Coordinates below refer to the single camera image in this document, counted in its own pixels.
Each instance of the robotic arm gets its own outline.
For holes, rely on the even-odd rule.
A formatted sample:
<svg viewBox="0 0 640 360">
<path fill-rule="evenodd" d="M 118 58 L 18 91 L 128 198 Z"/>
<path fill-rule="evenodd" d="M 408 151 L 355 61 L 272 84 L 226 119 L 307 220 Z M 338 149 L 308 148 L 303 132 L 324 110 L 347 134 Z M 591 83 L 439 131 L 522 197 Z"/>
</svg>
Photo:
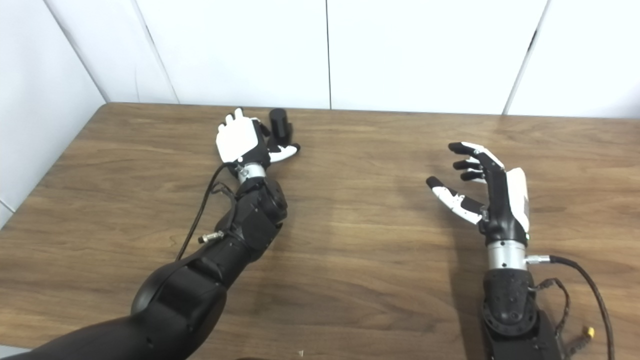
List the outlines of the robotic arm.
<svg viewBox="0 0 640 360">
<path fill-rule="evenodd" d="M 223 192 L 232 200 L 232 209 L 212 234 L 200 238 L 199 250 L 149 276 L 129 316 L 79 329 L 8 359 L 183 360 L 200 347 L 218 322 L 227 290 L 261 257 L 287 217 L 282 189 L 266 177 L 266 169 L 300 147 L 291 144 L 286 112 L 275 109 L 270 117 L 273 133 L 259 119 L 245 117 L 240 108 L 219 126 L 216 144 L 224 164 L 205 198 L 210 192 Z M 216 190 L 215 177 L 225 167 L 240 182 L 235 194 L 224 185 Z M 201 214 L 202 208 L 187 241 Z"/>
<path fill-rule="evenodd" d="M 575 262 L 558 256 L 526 256 L 529 242 L 529 196 L 527 181 L 521 168 L 505 171 L 504 165 L 483 146 L 458 142 L 449 150 L 470 156 L 453 163 L 464 170 L 464 181 L 485 183 L 489 206 L 446 187 L 435 177 L 427 185 L 453 213 L 476 224 L 484 235 L 489 270 L 483 280 L 484 300 L 481 311 L 486 358 L 491 360 L 561 360 L 584 347 L 593 337 L 589 328 L 585 335 L 565 346 L 561 334 L 569 313 L 570 298 L 562 282 L 547 279 L 535 285 L 527 265 L 563 263 L 576 268 L 587 279 L 602 311 L 607 328 L 609 359 L 613 360 L 613 338 L 609 315 L 595 284 Z M 558 285 L 565 294 L 566 305 L 561 321 L 554 327 L 547 314 L 536 303 L 536 293 Z"/>
</svg>

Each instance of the white hand cover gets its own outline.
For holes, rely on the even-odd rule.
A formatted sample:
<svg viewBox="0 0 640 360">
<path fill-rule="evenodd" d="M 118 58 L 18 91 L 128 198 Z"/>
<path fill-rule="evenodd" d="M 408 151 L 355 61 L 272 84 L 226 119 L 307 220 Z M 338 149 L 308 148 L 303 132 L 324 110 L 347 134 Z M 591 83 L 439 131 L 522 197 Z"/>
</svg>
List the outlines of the white hand cover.
<svg viewBox="0 0 640 360">
<path fill-rule="evenodd" d="M 236 109 L 234 115 L 227 115 L 226 124 L 218 126 L 216 145 L 224 163 L 237 160 L 258 145 L 259 141 L 253 126 L 253 121 L 259 120 L 245 117 L 241 108 Z"/>
</svg>

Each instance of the black finger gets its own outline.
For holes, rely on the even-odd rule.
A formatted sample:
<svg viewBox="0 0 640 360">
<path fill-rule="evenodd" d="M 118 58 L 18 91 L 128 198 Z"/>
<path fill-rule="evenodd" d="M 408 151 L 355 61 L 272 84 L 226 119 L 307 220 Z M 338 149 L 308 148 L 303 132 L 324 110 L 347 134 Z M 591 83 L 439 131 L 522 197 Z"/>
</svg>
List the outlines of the black finger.
<svg viewBox="0 0 640 360">
<path fill-rule="evenodd" d="M 460 154 L 460 155 L 473 155 L 474 151 L 476 151 L 475 148 L 471 147 L 471 146 L 467 146 L 465 145 L 465 143 L 462 142 L 452 142 L 449 144 L 449 150 L 455 152 L 456 154 Z"/>
<path fill-rule="evenodd" d="M 453 190 L 452 188 L 448 188 L 444 186 L 444 184 L 435 176 L 427 177 L 427 186 L 429 187 L 429 189 L 438 188 L 438 187 L 447 188 L 451 193 L 451 195 L 453 196 L 456 196 L 458 194 L 456 190 Z"/>
<path fill-rule="evenodd" d="M 462 181 L 484 180 L 484 173 L 476 171 L 466 171 L 460 174 L 460 179 L 462 179 Z"/>
<path fill-rule="evenodd" d="M 480 163 L 469 160 L 456 161 L 455 163 L 453 163 L 453 168 L 456 170 L 466 170 L 468 168 L 473 170 L 482 170 L 482 166 L 480 165 Z"/>
<path fill-rule="evenodd" d="M 471 211 L 472 213 L 481 214 L 484 204 L 478 200 L 465 196 L 460 203 L 460 207 L 467 211 Z"/>
<path fill-rule="evenodd" d="M 474 155 L 480 164 L 490 172 L 504 172 L 504 165 L 490 152 L 480 152 Z"/>
</svg>

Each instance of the white wall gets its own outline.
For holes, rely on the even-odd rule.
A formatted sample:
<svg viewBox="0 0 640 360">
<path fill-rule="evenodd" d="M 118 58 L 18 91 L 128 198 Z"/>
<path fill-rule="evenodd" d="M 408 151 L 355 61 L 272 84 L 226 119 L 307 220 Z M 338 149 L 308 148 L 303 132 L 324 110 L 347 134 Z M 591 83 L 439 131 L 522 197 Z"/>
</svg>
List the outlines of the white wall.
<svg viewBox="0 0 640 360">
<path fill-rule="evenodd" d="M 45 0 L 107 101 L 178 98 L 132 0 Z"/>
<path fill-rule="evenodd" d="M 138 0 L 184 104 L 329 108 L 324 0 Z"/>
<path fill-rule="evenodd" d="M 9 220 L 9 218 L 13 215 L 13 212 L 9 210 L 4 204 L 0 203 L 0 229 L 4 226 Z"/>
<path fill-rule="evenodd" d="M 45 4 L 0 1 L 0 200 L 9 210 L 102 104 Z"/>
<path fill-rule="evenodd" d="M 511 115 L 640 118 L 640 1 L 552 0 Z"/>
<path fill-rule="evenodd" d="M 0 0 L 0 204 L 105 100 L 640 118 L 640 3 L 546 1 Z"/>
<path fill-rule="evenodd" d="M 8 357 L 8 356 L 12 356 L 12 355 L 21 354 L 21 353 L 27 352 L 27 351 L 29 351 L 29 350 L 25 349 L 25 348 L 6 347 L 6 346 L 0 345 L 0 359 Z"/>
<path fill-rule="evenodd" d="M 500 114 L 546 0 L 328 0 L 334 109 Z"/>
</svg>

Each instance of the robot forearm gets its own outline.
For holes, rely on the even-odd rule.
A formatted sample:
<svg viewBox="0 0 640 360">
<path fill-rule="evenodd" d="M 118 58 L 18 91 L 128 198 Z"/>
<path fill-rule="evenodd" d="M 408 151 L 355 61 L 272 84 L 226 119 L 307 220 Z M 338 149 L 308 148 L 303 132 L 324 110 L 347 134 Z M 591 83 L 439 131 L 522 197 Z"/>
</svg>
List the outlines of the robot forearm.
<svg viewBox="0 0 640 360">
<path fill-rule="evenodd" d="M 597 287 L 574 261 L 557 256 L 526 256 L 529 242 L 529 196 L 521 168 L 506 171 L 504 165 L 485 147 L 468 142 L 450 143 L 456 154 L 470 156 L 456 161 L 453 168 L 464 170 L 463 181 L 485 183 L 489 204 L 484 205 L 445 186 L 435 177 L 427 179 L 431 191 L 451 211 L 475 224 L 485 237 L 489 271 L 485 273 L 481 322 L 486 358 L 491 360 L 561 360 L 571 356 L 593 337 L 593 330 L 563 349 L 562 330 L 569 313 L 570 298 L 557 278 L 534 284 L 528 264 L 563 263 L 576 268 L 591 286 L 602 312 L 609 359 L 613 359 L 613 338 L 609 316 Z M 554 326 L 536 303 L 538 291 L 556 285 L 564 291 L 562 319 Z"/>
<path fill-rule="evenodd" d="M 287 216 L 276 181 L 246 179 L 236 205 L 216 226 L 223 236 L 157 269 L 136 295 L 131 315 L 85 327 L 9 359 L 183 360 L 209 336 L 227 290 L 261 257 Z M 231 218 L 231 226 L 226 229 Z"/>
</svg>

